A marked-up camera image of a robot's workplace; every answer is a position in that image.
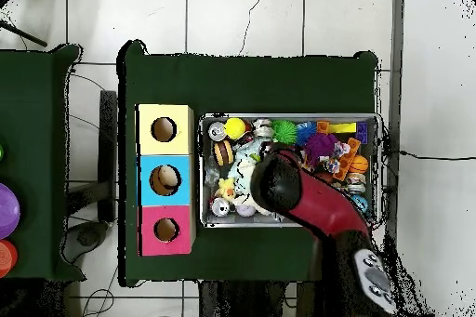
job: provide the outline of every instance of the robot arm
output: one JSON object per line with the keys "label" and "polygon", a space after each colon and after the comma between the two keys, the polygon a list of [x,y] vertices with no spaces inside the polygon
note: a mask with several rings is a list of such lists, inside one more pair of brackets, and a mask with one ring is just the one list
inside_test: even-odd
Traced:
{"label": "robot arm", "polygon": [[372,250],[364,218],[350,198],[300,168],[298,161],[287,149],[264,156],[251,178],[253,199],[323,241],[328,317],[391,317],[390,282]]}

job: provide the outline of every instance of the purple ball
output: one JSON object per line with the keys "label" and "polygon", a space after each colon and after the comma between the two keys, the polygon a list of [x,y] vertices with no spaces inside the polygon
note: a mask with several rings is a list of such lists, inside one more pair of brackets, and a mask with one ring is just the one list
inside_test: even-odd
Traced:
{"label": "purple ball", "polygon": [[0,239],[7,238],[19,221],[19,201],[11,189],[0,183]]}

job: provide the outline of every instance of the blue box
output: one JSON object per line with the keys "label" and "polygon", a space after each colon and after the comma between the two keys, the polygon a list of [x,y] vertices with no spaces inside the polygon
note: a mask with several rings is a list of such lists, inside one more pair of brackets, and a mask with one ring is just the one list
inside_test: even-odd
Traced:
{"label": "blue box", "polygon": [[[171,195],[159,195],[151,187],[152,171],[160,165],[170,165],[178,170],[180,185]],[[191,158],[188,155],[140,156],[140,188],[142,206],[189,205],[191,201]]]}

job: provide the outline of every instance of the green spiky ball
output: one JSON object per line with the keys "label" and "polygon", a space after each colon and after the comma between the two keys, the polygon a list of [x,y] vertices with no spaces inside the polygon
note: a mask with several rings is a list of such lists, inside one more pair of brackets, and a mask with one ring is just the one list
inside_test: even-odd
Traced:
{"label": "green spiky ball", "polygon": [[275,120],[271,125],[274,130],[273,138],[277,142],[291,145],[296,142],[296,125],[289,120]]}

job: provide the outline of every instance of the round hole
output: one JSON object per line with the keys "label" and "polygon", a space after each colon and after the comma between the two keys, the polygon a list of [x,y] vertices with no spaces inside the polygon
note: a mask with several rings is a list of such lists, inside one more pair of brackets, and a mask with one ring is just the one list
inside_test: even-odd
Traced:
{"label": "round hole", "polygon": [[151,133],[159,142],[170,142],[177,135],[177,125],[170,117],[159,117],[153,121]]}
{"label": "round hole", "polygon": [[151,172],[149,183],[156,194],[173,195],[181,183],[180,173],[172,165],[159,165]]}
{"label": "round hole", "polygon": [[161,218],[153,226],[153,233],[160,242],[172,242],[179,235],[179,225],[172,218]]}

